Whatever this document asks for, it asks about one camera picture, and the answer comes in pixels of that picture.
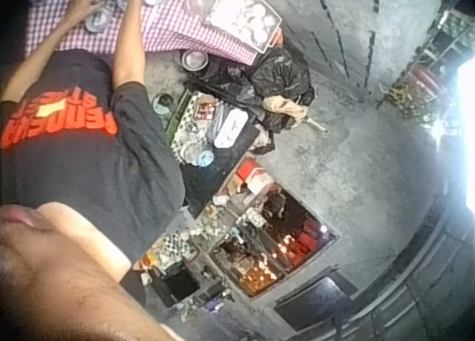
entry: tray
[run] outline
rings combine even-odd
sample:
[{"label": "tray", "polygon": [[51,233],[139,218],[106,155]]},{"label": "tray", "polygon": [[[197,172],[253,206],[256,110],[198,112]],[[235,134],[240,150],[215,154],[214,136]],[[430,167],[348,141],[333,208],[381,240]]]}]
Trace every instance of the tray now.
[{"label": "tray", "polygon": [[207,24],[225,31],[260,53],[273,46],[271,41],[276,37],[281,22],[282,18],[264,0],[216,0],[206,17]]}]

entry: man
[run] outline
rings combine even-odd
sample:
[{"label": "man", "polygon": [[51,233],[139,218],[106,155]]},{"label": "man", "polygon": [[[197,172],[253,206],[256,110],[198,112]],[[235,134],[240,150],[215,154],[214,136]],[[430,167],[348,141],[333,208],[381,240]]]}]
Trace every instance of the man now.
[{"label": "man", "polygon": [[[53,54],[97,9],[93,2],[74,0],[4,90],[1,197],[3,204],[23,207],[7,207],[2,219],[25,224],[29,214],[39,214],[55,235],[76,242],[119,282],[171,222],[184,187],[143,85],[143,0],[128,1],[112,73],[86,51]],[[7,239],[15,228],[6,228]],[[14,235],[21,238],[26,229]],[[9,264],[3,232],[1,260]],[[45,248],[34,238],[25,243]]]},{"label": "man", "polygon": [[43,214],[2,207],[0,216],[0,329],[6,340],[181,340]]}]

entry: lips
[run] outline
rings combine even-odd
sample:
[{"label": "lips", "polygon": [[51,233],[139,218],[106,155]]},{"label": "lips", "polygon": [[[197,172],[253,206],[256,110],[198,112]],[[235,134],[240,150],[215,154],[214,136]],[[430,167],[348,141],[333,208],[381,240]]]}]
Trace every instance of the lips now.
[{"label": "lips", "polygon": [[23,224],[35,227],[34,210],[18,205],[7,205],[0,207],[0,221],[2,223]]}]

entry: bright light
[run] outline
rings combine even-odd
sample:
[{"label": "bright light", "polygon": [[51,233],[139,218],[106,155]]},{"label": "bright light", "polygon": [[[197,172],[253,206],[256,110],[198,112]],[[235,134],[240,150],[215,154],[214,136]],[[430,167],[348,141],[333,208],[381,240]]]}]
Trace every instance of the bright light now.
[{"label": "bright light", "polygon": [[440,138],[442,138],[442,135],[445,133],[445,128],[444,125],[440,120],[436,120],[433,123],[432,128],[430,129],[430,135],[432,135],[432,138],[437,142],[437,144],[440,143]]},{"label": "bright light", "polygon": [[467,207],[475,212],[475,58],[459,67],[458,89],[467,151]]}]

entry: red and white checkered cloth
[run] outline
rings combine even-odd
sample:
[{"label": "red and white checkered cloth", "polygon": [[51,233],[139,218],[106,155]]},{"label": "red and white checkered cloth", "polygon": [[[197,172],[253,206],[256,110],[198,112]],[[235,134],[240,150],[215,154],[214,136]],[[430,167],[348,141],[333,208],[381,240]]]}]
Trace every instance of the red and white checkered cloth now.
[{"label": "red and white checkered cloth", "polygon": [[[29,13],[26,54],[29,55],[64,16],[69,0],[47,0]],[[203,24],[183,9],[186,0],[166,0],[157,7],[142,9],[145,51],[196,49],[251,65],[257,52],[230,35]],[[115,6],[114,17],[103,33],[90,33],[84,24],[74,28],[62,41],[60,50],[81,48],[93,53],[113,53],[122,13]]]}]

